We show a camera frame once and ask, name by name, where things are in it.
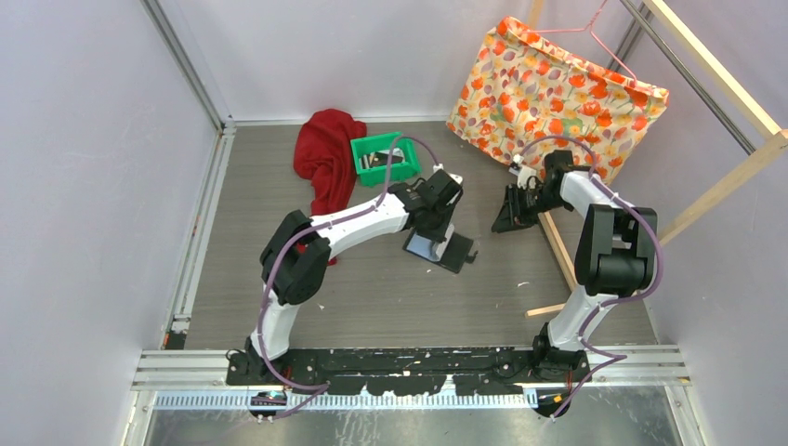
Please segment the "black card holder wallet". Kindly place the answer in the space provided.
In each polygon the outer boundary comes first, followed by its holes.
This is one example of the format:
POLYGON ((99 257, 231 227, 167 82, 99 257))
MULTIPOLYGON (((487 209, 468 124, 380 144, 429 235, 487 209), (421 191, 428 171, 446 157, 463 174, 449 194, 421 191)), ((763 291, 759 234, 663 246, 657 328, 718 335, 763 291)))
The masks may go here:
POLYGON ((443 242, 435 242, 424 236, 418 235, 413 230, 406 240, 403 250, 427 262, 449 270, 454 274, 461 272, 465 264, 472 264, 478 255, 474 248, 474 241, 455 231, 455 225, 450 223, 443 242))

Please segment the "green plastic bin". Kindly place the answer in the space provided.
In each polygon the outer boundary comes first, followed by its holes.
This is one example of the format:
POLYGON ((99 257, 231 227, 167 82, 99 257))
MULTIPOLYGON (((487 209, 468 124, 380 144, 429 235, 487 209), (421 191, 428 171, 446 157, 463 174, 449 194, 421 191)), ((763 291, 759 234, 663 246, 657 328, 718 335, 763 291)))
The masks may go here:
POLYGON ((403 181, 421 173, 414 142, 408 138, 399 139, 400 136, 401 132, 393 132, 350 141, 352 160, 362 186, 383 184, 388 162, 391 182, 403 181))

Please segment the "black credit card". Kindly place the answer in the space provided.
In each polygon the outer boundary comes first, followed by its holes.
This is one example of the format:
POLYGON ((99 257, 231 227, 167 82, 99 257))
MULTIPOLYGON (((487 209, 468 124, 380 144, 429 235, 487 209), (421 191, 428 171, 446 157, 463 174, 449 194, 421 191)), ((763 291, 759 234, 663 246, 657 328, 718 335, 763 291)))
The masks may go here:
POLYGON ((370 168, 385 166, 388 163, 399 164, 404 161, 404 157, 400 151, 389 153, 388 151, 376 151, 371 153, 368 157, 368 164, 370 168))

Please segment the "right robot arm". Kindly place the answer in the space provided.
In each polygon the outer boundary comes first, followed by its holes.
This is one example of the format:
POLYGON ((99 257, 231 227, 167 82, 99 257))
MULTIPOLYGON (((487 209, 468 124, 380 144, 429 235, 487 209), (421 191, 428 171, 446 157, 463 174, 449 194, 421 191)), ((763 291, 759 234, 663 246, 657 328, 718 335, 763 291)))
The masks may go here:
POLYGON ((584 340, 616 301, 651 285, 656 248, 650 235, 657 215, 650 208, 615 200, 598 175, 574 163, 570 151, 547 154, 545 172, 542 181, 506 187, 492 231, 530 228, 541 214, 559 207, 575 210, 584 219, 573 262, 578 285, 532 343, 532 372, 549 382, 582 365, 584 340))

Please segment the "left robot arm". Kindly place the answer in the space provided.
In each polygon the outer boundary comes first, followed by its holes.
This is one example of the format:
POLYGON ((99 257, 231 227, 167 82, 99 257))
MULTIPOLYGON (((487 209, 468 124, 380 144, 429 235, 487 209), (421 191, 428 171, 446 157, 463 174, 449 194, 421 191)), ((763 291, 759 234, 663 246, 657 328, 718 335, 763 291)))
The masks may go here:
POLYGON ((263 249, 263 301, 249 348, 249 372, 260 383, 277 383, 282 357, 300 306, 322 287, 329 262, 373 238, 406 231, 404 251, 453 273, 472 261, 472 240, 456 233, 452 218, 463 195, 463 179, 436 166, 414 183, 397 182, 378 197, 337 213, 289 213, 263 249))

